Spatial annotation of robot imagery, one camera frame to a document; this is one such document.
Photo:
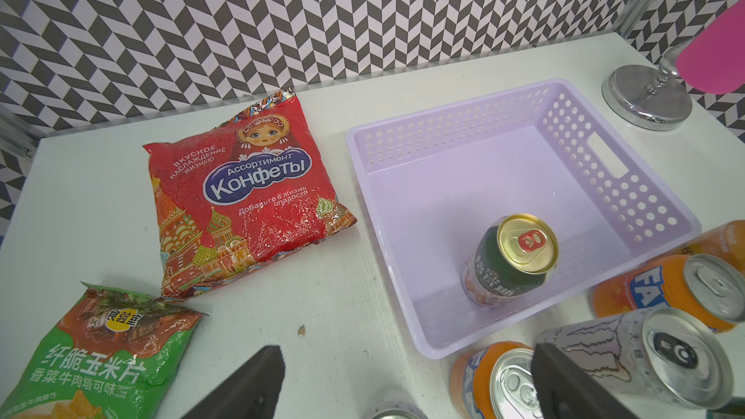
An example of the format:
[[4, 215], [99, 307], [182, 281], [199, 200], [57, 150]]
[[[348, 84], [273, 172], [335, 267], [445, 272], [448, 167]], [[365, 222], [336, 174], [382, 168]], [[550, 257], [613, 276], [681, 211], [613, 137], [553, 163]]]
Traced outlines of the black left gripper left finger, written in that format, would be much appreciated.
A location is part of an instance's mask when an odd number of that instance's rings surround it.
[[184, 418], [272, 419], [284, 377], [281, 348], [266, 345], [192, 407]]

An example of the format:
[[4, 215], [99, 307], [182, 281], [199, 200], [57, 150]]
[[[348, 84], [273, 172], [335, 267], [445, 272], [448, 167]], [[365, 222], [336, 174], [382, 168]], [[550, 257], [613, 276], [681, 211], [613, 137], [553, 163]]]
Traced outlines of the orange Fanta can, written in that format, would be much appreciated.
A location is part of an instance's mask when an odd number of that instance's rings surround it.
[[592, 307], [597, 318], [669, 306], [698, 318], [714, 333], [744, 322], [744, 277], [709, 254], [673, 255], [597, 285]]

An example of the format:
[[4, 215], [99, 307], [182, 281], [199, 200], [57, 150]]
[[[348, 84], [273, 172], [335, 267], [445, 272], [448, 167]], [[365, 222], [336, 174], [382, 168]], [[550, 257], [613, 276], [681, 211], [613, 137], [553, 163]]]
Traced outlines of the white Monster can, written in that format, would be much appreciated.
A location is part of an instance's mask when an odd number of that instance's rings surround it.
[[685, 409], [719, 409], [733, 397], [733, 368], [721, 343], [698, 318], [656, 306], [545, 331], [555, 345], [614, 394]]
[[400, 389], [383, 390], [361, 415], [363, 419], [427, 419], [411, 395]]

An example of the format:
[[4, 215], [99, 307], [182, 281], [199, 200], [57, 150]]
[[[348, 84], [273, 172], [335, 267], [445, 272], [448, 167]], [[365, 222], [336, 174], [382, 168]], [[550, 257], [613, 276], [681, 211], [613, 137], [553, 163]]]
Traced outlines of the gold top green can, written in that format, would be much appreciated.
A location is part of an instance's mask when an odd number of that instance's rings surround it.
[[473, 302], [498, 306], [543, 286], [559, 257], [559, 241], [546, 222], [529, 213], [506, 215], [483, 235], [462, 284]]

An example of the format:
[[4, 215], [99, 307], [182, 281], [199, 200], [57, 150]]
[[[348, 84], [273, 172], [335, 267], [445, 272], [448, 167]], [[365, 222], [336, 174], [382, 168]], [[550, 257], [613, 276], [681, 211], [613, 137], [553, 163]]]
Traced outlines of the lavender plastic basket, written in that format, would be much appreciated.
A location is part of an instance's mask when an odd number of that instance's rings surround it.
[[[442, 359], [700, 234], [686, 206], [569, 81], [362, 125], [347, 145], [418, 351]], [[498, 219], [558, 238], [543, 287], [496, 308], [461, 275]]]

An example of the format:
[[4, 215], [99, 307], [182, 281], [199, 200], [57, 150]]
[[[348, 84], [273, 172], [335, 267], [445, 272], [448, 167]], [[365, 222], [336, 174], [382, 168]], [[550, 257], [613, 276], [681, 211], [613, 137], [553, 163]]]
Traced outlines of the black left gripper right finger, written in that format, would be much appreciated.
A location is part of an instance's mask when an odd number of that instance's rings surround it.
[[535, 346], [531, 373], [544, 418], [636, 418], [556, 345]]

